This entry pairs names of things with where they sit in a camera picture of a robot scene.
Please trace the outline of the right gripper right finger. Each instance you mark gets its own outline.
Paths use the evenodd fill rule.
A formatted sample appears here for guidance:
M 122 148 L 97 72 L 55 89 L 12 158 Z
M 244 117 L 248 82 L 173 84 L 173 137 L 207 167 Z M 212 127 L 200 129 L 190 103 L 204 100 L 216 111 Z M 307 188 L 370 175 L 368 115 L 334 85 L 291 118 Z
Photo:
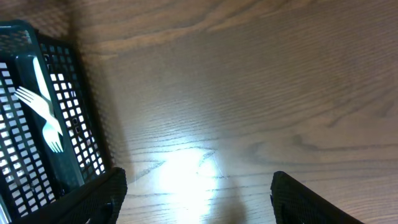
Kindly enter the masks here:
M 273 174 L 271 204 L 277 224 L 362 224 L 283 171 Z

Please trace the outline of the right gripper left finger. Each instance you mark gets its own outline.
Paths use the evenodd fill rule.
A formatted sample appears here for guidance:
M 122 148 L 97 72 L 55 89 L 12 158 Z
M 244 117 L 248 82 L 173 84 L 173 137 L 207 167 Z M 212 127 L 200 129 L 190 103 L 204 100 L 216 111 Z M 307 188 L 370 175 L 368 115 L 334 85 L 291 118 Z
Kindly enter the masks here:
M 115 224 L 126 193 L 126 172 L 120 167 L 113 167 L 95 180 L 14 223 Z

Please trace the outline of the dark green plastic basket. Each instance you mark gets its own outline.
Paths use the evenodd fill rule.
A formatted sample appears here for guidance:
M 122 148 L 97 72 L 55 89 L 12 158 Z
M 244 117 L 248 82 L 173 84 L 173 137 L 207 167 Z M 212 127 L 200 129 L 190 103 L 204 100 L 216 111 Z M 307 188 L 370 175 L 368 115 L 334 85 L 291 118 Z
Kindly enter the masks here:
M 34 57 L 62 129 L 63 152 L 49 148 L 42 134 L 47 121 L 15 95 L 22 86 L 41 96 Z M 24 21 L 1 22 L 1 222 L 14 223 L 109 168 L 74 47 Z

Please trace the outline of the white plastic fork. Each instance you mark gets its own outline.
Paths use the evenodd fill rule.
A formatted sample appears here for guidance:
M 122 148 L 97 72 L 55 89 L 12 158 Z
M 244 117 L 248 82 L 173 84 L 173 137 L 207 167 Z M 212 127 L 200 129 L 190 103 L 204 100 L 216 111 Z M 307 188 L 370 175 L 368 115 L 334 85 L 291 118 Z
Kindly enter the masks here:
M 37 80 L 37 84 L 39 87 L 41 97 L 47 102 L 48 108 L 49 108 L 49 113 L 54 117 L 55 115 L 53 112 L 53 105 L 52 105 L 51 97 L 50 97 L 46 82 L 44 80 L 44 76 L 43 76 L 38 58 L 34 57 L 32 63 L 34 66 L 35 77 Z M 47 145 L 54 153 L 63 152 L 63 147 L 62 147 L 62 143 L 60 141 L 59 132 L 48 121 L 43 126 L 42 134 L 43 134 L 43 137 L 44 137 Z
M 62 136 L 62 129 L 58 120 L 50 113 L 49 104 L 38 94 L 19 86 L 15 92 L 16 97 L 33 109 L 39 116 L 46 120 Z

